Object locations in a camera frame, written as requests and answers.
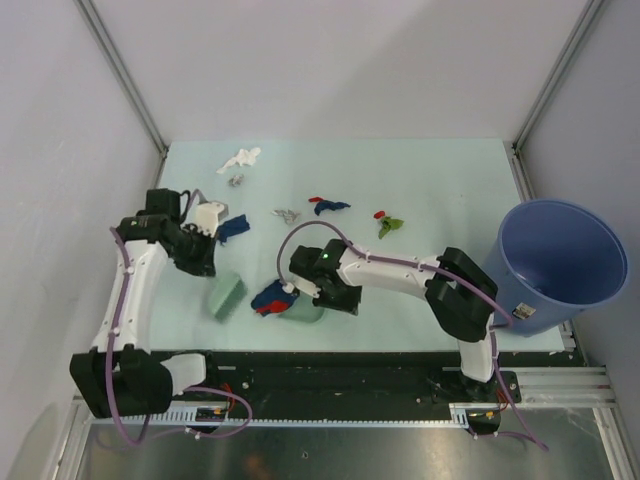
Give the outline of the green dustpan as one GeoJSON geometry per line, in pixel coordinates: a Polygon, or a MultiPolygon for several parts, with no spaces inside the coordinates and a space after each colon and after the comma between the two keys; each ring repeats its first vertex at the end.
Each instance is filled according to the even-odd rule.
{"type": "Polygon", "coordinates": [[[287,321],[305,324],[313,324],[322,319],[325,309],[315,306],[314,298],[300,295],[290,308],[278,314],[278,317],[287,321]]]}

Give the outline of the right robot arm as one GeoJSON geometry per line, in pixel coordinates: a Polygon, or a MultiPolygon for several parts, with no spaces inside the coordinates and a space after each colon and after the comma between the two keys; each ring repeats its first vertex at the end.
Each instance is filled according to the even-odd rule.
{"type": "Polygon", "coordinates": [[[449,247],[427,259],[357,253],[340,239],[324,248],[299,246],[288,266],[293,288],[316,307],[355,315],[364,287],[425,301],[440,328],[458,342],[461,388],[473,401],[497,389],[489,333],[498,294],[496,283],[462,250],[449,247]]]}

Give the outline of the green and red scrap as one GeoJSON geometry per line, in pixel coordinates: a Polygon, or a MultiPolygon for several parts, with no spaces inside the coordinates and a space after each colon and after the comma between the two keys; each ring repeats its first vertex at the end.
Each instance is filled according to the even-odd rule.
{"type": "Polygon", "coordinates": [[[379,224],[379,239],[383,239],[388,233],[398,230],[404,225],[403,220],[389,216],[383,210],[376,212],[373,218],[376,219],[379,224]]]}

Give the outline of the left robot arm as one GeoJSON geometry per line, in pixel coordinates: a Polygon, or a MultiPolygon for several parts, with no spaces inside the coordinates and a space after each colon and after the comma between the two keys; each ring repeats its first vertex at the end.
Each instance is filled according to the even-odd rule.
{"type": "Polygon", "coordinates": [[[214,397],[221,376],[199,353],[159,360],[151,353],[152,305],[168,264],[191,276],[216,274],[216,233],[228,207],[199,190],[147,191],[145,206],[112,231],[117,268],[109,304],[88,352],[72,356],[70,374],[92,414],[116,418],[161,414],[188,389],[214,397]]]}

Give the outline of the blue and red scrap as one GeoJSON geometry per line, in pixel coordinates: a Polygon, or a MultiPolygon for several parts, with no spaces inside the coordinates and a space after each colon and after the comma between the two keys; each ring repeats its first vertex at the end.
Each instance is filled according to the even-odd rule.
{"type": "Polygon", "coordinates": [[[308,202],[314,205],[313,211],[316,216],[320,216],[325,211],[339,211],[351,207],[346,202],[327,200],[318,196],[309,198],[308,202]]]}

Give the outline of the green hand brush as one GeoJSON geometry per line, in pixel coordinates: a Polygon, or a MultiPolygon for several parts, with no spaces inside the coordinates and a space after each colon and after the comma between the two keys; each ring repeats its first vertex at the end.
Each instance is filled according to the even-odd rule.
{"type": "Polygon", "coordinates": [[[207,311],[218,322],[226,322],[247,295],[247,287],[234,271],[224,271],[213,278],[206,297],[207,311]]]}

